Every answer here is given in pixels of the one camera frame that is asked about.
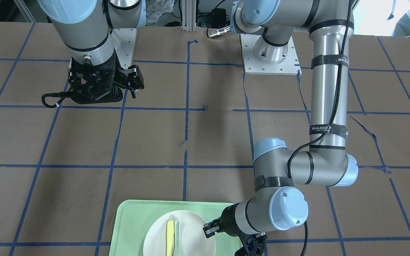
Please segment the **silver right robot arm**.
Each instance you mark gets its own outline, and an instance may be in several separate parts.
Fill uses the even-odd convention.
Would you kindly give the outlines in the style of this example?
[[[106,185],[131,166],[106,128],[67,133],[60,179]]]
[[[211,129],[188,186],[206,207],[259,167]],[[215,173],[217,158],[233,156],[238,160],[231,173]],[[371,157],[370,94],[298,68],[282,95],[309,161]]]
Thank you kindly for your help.
[[[71,54],[69,89],[43,94],[45,107],[70,98],[78,104],[132,98],[144,89],[138,65],[132,63],[137,28],[146,25],[145,0],[39,0]]]

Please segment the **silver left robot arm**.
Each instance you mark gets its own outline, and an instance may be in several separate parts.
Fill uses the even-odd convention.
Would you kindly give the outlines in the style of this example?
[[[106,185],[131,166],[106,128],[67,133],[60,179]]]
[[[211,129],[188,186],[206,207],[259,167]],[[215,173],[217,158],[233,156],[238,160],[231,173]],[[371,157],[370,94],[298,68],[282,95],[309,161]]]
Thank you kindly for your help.
[[[206,223],[207,238],[288,230],[307,224],[309,205],[296,185],[343,187],[358,176],[346,153],[349,39],[354,32],[353,0],[241,0],[233,4],[231,31],[261,32],[267,48],[283,49],[294,29],[313,44],[309,142],[289,150],[280,138],[254,145],[255,196],[225,208]]]

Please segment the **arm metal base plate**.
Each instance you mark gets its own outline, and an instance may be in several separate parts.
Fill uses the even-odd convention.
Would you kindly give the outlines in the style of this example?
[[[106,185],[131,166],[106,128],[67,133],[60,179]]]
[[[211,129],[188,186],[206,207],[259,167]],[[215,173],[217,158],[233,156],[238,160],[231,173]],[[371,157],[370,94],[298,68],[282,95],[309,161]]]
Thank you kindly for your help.
[[[132,66],[132,57],[135,50],[137,29],[113,29],[111,36],[114,42],[114,48],[119,65],[122,70],[127,73],[128,68]]]
[[[281,47],[269,45],[255,34],[241,34],[240,41],[246,75],[302,75],[292,37]]]

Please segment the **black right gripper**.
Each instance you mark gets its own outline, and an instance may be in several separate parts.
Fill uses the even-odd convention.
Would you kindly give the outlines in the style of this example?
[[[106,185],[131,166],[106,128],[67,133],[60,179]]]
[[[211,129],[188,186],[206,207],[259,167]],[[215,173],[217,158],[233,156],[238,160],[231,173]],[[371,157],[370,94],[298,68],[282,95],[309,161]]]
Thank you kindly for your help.
[[[71,59],[69,84],[73,95],[71,99],[78,104],[111,103],[123,99],[121,89],[130,91],[132,98],[144,89],[144,78],[138,65],[119,71],[116,67],[116,54],[99,65],[79,64]]]

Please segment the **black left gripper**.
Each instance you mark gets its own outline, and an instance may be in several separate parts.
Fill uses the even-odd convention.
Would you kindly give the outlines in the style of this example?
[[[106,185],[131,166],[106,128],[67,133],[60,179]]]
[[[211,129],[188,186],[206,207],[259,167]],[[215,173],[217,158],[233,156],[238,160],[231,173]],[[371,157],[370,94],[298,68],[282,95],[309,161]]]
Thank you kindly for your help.
[[[226,232],[232,237],[239,236],[240,230],[235,219],[236,208],[236,206],[228,206],[222,211],[221,217],[204,224],[205,237],[208,239],[220,232]]]

